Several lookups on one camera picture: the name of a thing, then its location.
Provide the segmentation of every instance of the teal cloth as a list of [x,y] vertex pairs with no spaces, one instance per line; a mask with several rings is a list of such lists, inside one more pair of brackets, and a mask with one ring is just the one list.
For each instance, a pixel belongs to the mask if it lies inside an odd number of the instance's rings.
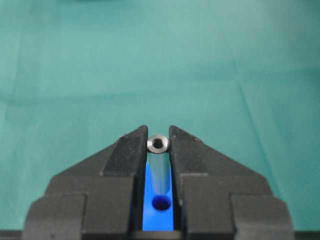
[[320,229],[320,1],[0,0],[0,228],[142,124],[265,175]]

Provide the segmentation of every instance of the metal cylinder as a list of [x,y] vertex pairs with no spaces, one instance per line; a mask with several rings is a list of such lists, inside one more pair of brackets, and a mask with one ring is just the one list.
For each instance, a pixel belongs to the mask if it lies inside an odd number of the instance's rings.
[[165,195],[170,190],[169,140],[163,135],[148,139],[148,162],[152,175],[152,189],[157,195]]

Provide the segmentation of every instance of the hole in blue block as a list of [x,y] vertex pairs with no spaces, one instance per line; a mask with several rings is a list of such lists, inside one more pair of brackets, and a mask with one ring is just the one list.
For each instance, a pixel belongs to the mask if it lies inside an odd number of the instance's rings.
[[153,198],[152,206],[160,211],[167,210],[171,206],[171,200],[165,195],[158,195]]

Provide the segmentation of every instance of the hole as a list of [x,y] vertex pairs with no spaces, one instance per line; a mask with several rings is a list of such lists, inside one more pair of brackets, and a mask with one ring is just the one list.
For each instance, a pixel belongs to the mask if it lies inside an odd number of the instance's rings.
[[161,149],[164,146],[164,142],[157,138],[152,142],[152,145],[156,148],[156,149]]
[[165,195],[155,196],[152,200],[152,206],[160,211],[167,210],[171,206],[170,198]]

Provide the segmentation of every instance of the black vise jaw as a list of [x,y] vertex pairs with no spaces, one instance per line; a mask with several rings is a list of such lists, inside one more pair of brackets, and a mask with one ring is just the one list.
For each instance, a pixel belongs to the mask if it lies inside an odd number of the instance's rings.
[[148,127],[54,176],[22,240],[294,240],[265,177],[171,126],[174,231],[142,231]]

